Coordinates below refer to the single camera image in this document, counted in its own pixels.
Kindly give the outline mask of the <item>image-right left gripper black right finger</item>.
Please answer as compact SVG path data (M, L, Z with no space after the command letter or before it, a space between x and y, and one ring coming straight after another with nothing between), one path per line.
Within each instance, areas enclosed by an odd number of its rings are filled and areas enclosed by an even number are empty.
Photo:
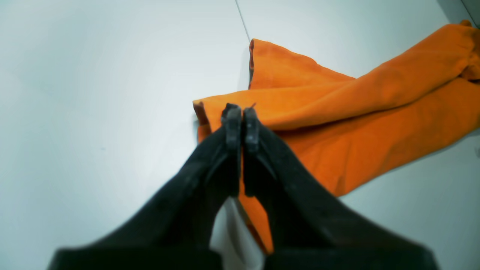
M254 108L244 110L244 186L267 213L266 270L437 270L433 253L378 226L326 190Z

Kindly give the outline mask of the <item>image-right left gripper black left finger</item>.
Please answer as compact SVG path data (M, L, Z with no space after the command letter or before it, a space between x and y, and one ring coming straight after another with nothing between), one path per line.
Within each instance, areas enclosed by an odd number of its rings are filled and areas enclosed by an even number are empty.
M221 270L209 248L216 215L239 194L242 110L228 103L221 128L125 224L81 248L55 253L50 270Z

